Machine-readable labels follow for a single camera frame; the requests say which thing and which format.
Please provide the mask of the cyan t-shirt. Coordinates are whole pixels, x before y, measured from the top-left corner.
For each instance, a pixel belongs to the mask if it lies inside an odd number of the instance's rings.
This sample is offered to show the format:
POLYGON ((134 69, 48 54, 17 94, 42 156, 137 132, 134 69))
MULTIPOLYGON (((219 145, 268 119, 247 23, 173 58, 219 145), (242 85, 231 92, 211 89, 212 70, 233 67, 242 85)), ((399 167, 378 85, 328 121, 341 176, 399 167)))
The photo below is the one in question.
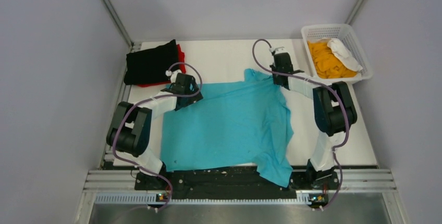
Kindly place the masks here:
POLYGON ((243 81, 205 84, 201 92, 199 102, 164 115, 161 160, 167 170, 253 163, 262 178, 286 187, 291 112, 272 77, 246 69, 243 81))

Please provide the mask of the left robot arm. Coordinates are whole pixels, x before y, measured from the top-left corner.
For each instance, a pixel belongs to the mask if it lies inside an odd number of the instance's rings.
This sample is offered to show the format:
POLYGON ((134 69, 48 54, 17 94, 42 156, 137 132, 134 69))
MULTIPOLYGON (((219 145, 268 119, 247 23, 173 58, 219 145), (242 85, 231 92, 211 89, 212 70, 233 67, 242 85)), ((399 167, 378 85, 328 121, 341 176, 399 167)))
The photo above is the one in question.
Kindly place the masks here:
POLYGON ((170 111, 178 111, 203 99, 194 76, 181 71, 166 73, 171 84, 139 104, 120 102, 114 111, 106 143, 117 158, 139 168, 136 177, 143 190, 169 190, 166 165, 149 148, 152 121, 170 111))

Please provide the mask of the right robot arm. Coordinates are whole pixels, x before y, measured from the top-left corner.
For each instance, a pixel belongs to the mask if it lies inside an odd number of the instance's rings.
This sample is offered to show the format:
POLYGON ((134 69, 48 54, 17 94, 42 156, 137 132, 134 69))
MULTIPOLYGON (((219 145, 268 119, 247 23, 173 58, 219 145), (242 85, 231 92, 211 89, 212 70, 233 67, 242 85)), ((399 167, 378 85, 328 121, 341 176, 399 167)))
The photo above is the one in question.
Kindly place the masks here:
POLYGON ((301 70, 295 70, 289 53, 282 48, 271 50, 270 65, 275 85, 302 94, 313 101, 316 126, 319 129, 316 146, 308 159, 305 180, 313 189, 325 189, 338 183, 334 171, 335 150, 338 137, 345 139, 352 124, 357 121, 357 112, 345 82, 325 85, 314 80, 301 70))

